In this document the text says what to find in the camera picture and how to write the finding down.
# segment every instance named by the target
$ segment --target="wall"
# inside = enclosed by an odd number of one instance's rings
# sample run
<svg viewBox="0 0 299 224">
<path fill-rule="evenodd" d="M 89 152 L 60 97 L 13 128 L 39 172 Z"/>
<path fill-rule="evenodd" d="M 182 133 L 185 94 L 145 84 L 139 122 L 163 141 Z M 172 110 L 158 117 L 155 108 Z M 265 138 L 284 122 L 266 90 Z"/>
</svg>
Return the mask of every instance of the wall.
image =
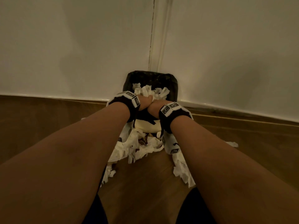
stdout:
<svg viewBox="0 0 299 224">
<path fill-rule="evenodd" d="M 298 9 L 299 0 L 173 0 L 158 71 L 175 75 L 185 104 L 299 121 Z"/>
<path fill-rule="evenodd" d="M 153 0 L 0 0 L 0 94 L 107 100 L 148 70 Z"/>
</svg>

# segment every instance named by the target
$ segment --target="hand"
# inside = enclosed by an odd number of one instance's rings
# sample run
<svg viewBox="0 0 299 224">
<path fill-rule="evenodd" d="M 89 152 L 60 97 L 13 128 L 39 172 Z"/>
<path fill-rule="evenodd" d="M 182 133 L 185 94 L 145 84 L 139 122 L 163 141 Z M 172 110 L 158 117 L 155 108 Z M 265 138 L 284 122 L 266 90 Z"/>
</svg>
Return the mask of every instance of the hand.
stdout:
<svg viewBox="0 0 299 224">
<path fill-rule="evenodd" d="M 139 111 L 147 108 L 152 103 L 152 95 L 149 95 L 148 97 L 137 95 L 140 101 L 140 108 Z"/>
<path fill-rule="evenodd" d="M 159 111 L 160 109 L 166 105 L 171 103 L 172 101 L 166 101 L 166 100 L 155 100 L 151 103 L 151 105 L 149 105 L 149 107 L 147 108 L 147 111 L 154 117 L 156 117 L 157 119 L 159 118 Z"/>
</svg>

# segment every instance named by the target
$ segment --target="black trash bag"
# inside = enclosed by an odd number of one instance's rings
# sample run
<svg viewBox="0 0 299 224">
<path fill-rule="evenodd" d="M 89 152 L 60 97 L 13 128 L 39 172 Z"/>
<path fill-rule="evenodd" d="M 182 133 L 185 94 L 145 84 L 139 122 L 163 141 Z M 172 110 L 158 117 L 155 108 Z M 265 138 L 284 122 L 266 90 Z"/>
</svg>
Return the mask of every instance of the black trash bag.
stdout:
<svg viewBox="0 0 299 224">
<path fill-rule="evenodd" d="M 168 101 L 177 101 L 178 98 L 178 81 L 172 74 L 162 74 L 151 71 L 132 71 L 128 74 L 126 81 L 123 85 L 123 91 L 133 90 L 133 83 L 140 83 L 141 87 L 149 85 L 152 86 L 152 89 L 155 88 L 164 88 L 169 89 L 169 94 L 167 95 L 166 100 Z M 155 125 L 154 120 L 157 118 L 153 117 L 148 113 L 147 109 L 140 111 L 137 114 L 137 119 L 145 120 Z"/>
</svg>

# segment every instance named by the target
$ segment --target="person's left arm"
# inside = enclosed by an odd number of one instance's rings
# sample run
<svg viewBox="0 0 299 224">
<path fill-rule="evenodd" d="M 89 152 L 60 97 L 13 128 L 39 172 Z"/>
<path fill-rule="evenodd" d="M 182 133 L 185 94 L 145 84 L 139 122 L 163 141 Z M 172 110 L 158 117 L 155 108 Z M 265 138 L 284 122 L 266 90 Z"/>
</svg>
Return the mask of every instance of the person's left arm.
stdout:
<svg viewBox="0 0 299 224">
<path fill-rule="evenodd" d="M 81 223 L 129 117 L 115 102 L 0 165 L 1 223 Z"/>
</svg>

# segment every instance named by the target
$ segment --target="wristband strap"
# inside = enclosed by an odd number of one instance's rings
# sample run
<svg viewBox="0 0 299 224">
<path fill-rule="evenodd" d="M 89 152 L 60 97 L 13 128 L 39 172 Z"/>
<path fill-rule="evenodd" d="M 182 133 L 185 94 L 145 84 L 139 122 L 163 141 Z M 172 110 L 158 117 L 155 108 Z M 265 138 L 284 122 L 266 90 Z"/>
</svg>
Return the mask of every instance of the wristband strap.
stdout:
<svg viewBox="0 0 299 224">
<path fill-rule="evenodd" d="M 179 105 L 177 102 L 164 105 L 159 111 L 161 128 L 167 133 L 172 133 L 170 124 L 178 116 L 188 116 L 193 119 L 191 112 Z"/>
<path fill-rule="evenodd" d="M 112 100 L 107 102 L 107 105 L 110 105 L 114 102 L 122 102 L 124 103 L 130 110 L 130 118 L 127 122 L 132 122 L 136 119 L 137 112 L 140 108 L 140 101 L 136 94 L 130 91 L 124 91 L 118 93 Z"/>
</svg>

